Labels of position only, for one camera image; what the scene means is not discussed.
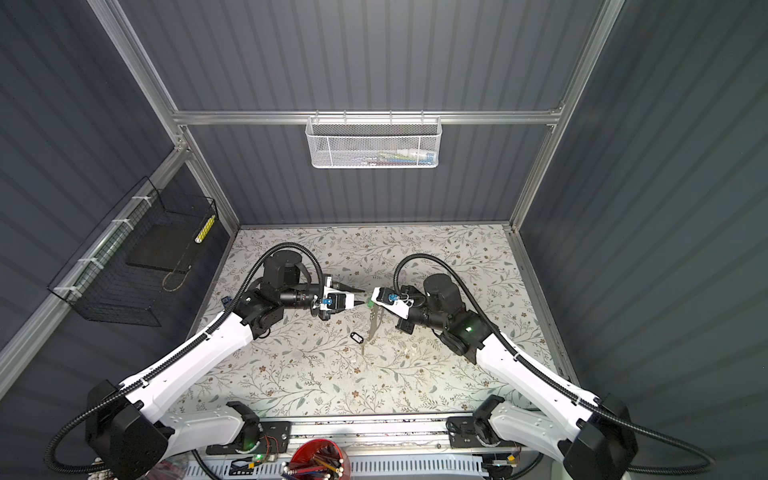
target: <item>small item in basket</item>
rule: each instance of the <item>small item in basket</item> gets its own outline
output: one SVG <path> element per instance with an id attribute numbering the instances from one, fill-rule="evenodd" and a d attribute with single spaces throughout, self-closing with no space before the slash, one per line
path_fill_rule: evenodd
<path id="1" fill-rule="evenodd" d="M 186 273 L 202 244 L 193 242 L 194 230 L 153 225 L 139 240 L 125 263 L 164 272 Z"/>

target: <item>black wire basket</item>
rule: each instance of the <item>black wire basket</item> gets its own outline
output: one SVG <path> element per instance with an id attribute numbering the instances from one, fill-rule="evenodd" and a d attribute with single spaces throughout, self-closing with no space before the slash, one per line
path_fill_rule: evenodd
<path id="1" fill-rule="evenodd" d="M 211 198 L 152 190 L 113 220 L 117 227 L 92 255 L 68 263 L 76 274 L 62 268 L 48 290 L 91 321 L 160 326 L 174 318 L 176 295 L 216 219 Z"/>

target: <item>metal strip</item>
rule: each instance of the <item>metal strip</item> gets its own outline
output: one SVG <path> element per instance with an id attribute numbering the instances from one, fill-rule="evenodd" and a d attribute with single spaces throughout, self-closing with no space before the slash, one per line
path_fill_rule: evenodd
<path id="1" fill-rule="evenodd" d="M 241 230 L 269 230 L 273 228 L 355 228 L 355 227 L 434 227 L 449 225 L 509 225 L 507 220 L 467 220 L 463 222 L 389 222 L 389 223 L 272 223 L 269 225 L 241 225 Z"/>
<path id="2" fill-rule="evenodd" d="M 218 180 L 214 172 L 210 169 L 210 165 L 205 161 L 205 156 L 200 150 L 200 146 L 192 136 L 192 133 L 187 127 L 182 127 L 184 132 L 184 139 L 187 141 L 192 153 L 189 160 L 187 160 L 187 166 L 189 167 L 192 175 L 194 175 L 197 184 L 200 185 L 200 189 L 206 197 L 211 197 L 216 201 L 216 209 L 219 212 L 219 219 L 227 229 L 227 232 L 231 235 L 237 235 L 237 231 L 240 229 L 240 220 L 237 218 L 235 209 L 232 208 L 232 204 L 224 190 L 219 185 Z"/>
<path id="3" fill-rule="evenodd" d="M 187 333 L 187 340 L 192 337 L 195 333 L 197 333 L 197 326 L 200 325 L 200 321 L 203 319 L 203 315 L 205 315 L 205 311 L 208 310 L 208 303 L 210 302 L 210 298 L 214 294 L 214 289 L 216 288 L 216 284 L 219 281 L 219 277 L 221 276 L 221 270 L 224 270 L 224 265 L 227 264 L 227 258 L 230 256 L 230 251 L 232 250 L 232 246 L 235 243 L 235 240 L 237 239 L 237 234 L 230 235 L 230 241 L 227 242 L 227 247 L 224 248 L 224 253 L 221 256 L 221 260 L 219 260 L 219 266 L 216 267 L 216 273 L 214 273 L 214 278 L 211 279 L 210 285 L 208 286 L 208 290 L 205 293 L 205 296 L 203 297 L 203 302 L 200 304 L 200 308 L 197 309 L 197 315 L 194 317 L 194 322 L 192 322 L 192 327 L 190 327 L 189 333 Z"/>
<path id="4" fill-rule="evenodd" d="M 165 158 L 162 164 L 150 177 L 150 182 L 144 182 L 138 192 L 131 198 L 125 207 L 115 216 L 116 219 L 128 217 L 136 206 L 143 201 L 139 197 L 147 196 L 152 191 L 152 184 L 157 188 L 165 187 L 174 177 L 179 168 L 184 165 L 190 152 L 184 147 L 176 147 Z M 107 242 L 117 228 L 119 222 L 110 222 L 104 232 L 93 242 L 83 257 L 93 257 L 94 254 Z M 59 284 L 71 285 L 82 273 L 85 262 L 77 262 Z M 50 294 L 29 317 L 26 323 L 5 345 L 0 352 L 0 399 L 11 388 L 13 382 L 22 374 L 24 369 L 32 361 L 40 348 L 48 340 L 48 337 L 56 330 L 56 327 L 69 313 L 70 307 L 61 301 L 56 295 Z"/>
<path id="5" fill-rule="evenodd" d="M 568 358 L 568 352 L 565 350 L 565 344 L 560 336 L 558 326 L 554 323 L 552 311 L 549 309 L 544 290 L 541 289 L 541 284 L 538 282 L 538 277 L 534 271 L 531 259 L 528 257 L 528 251 L 525 249 L 523 239 L 517 230 L 513 230 L 510 227 L 505 228 L 505 234 L 509 242 L 509 248 L 512 251 L 512 256 L 518 264 L 518 270 L 520 270 L 525 291 L 528 292 L 528 296 L 531 298 L 531 305 L 536 312 L 538 325 L 541 327 L 541 334 L 544 336 L 544 340 L 547 341 L 549 353 L 552 354 L 552 361 L 558 370 L 557 374 L 578 386 L 578 377 L 571 364 L 571 359 Z"/>
<path id="6" fill-rule="evenodd" d="M 581 53 L 581 57 L 576 65 L 573 77 L 571 77 L 568 89 L 565 91 L 560 121 L 554 126 L 551 134 L 547 136 L 539 155 L 531 167 L 531 173 L 528 174 L 528 179 L 525 181 L 515 209 L 512 211 L 512 216 L 509 218 L 509 222 L 515 230 L 520 229 L 525 216 L 528 214 L 528 210 L 531 208 L 531 204 L 533 204 L 533 199 L 541 185 L 541 181 L 544 179 L 549 164 L 552 162 L 552 158 L 560 145 L 565 129 L 571 122 L 576 106 L 579 100 L 581 100 L 581 95 L 584 93 L 594 66 L 598 62 L 600 53 L 603 51 L 605 42 L 608 40 L 611 29 L 613 29 L 623 6 L 624 0 L 605 0 L 603 3 L 587 44 L 584 46 L 584 51 Z"/>
<path id="7" fill-rule="evenodd" d="M 182 125 L 305 125 L 317 117 L 324 123 L 352 124 L 546 124 L 560 121 L 559 111 L 177 111 Z"/>
<path id="8" fill-rule="evenodd" d="M 120 3 L 118 0 L 88 0 L 88 4 L 136 79 L 139 88 L 144 92 L 168 136 L 177 143 L 181 140 L 181 130 L 171 116 L 171 112 L 177 110 L 176 104 L 152 65 Z"/>
<path id="9" fill-rule="evenodd" d="M 191 133 L 181 128 L 174 120 L 173 113 L 177 111 L 176 103 L 170 96 L 168 89 L 165 88 L 160 74 L 157 73 L 147 51 L 144 50 L 141 40 L 120 6 L 119 0 L 88 0 L 88 4 L 128 66 L 128 70 L 131 71 L 139 88 L 144 92 L 144 96 L 152 106 L 157 118 L 160 119 L 168 136 L 175 144 L 189 144 L 191 146 L 196 158 L 190 159 L 187 165 L 200 185 L 203 194 L 215 199 L 224 228 L 230 235 L 235 234 L 240 222 L 232 204 L 216 181 L 213 171 L 205 161 L 205 157 L 200 152 L 200 148 Z"/>

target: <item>white mesh basket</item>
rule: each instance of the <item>white mesh basket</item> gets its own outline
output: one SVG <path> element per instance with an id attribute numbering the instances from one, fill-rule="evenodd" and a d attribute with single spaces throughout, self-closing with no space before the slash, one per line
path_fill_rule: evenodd
<path id="1" fill-rule="evenodd" d="M 441 136 L 439 118 L 414 124 L 306 122 L 315 168 L 434 168 Z"/>

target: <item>red cup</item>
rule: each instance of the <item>red cup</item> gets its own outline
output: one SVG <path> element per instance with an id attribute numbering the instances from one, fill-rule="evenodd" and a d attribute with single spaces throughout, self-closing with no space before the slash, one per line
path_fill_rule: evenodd
<path id="1" fill-rule="evenodd" d="M 349 469 L 349 458 L 346 456 L 346 453 L 335 442 L 331 442 L 330 440 L 326 440 L 326 439 L 309 440 L 307 443 L 305 443 L 304 445 L 301 445 L 296 450 L 296 453 L 293 454 L 293 457 L 291 457 L 290 461 L 291 463 L 296 463 L 296 464 L 310 463 L 312 460 L 312 457 L 315 456 L 315 454 L 318 454 L 320 450 L 326 447 L 330 447 L 330 449 L 333 451 L 333 454 L 328 455 L 327 453 L 320 453 L 321 456 L 334 458 L 336 460 L 339 460 L 341 458 L 344 459 L 344 461 L 341 462 L 341 466 L 344 468 L 344 471 L 339 475 L 339 480 L 352 480 L 352 472 Z M 298 474 L 295 476 L 297 478 L 303 478 L 301 474 Z"/>

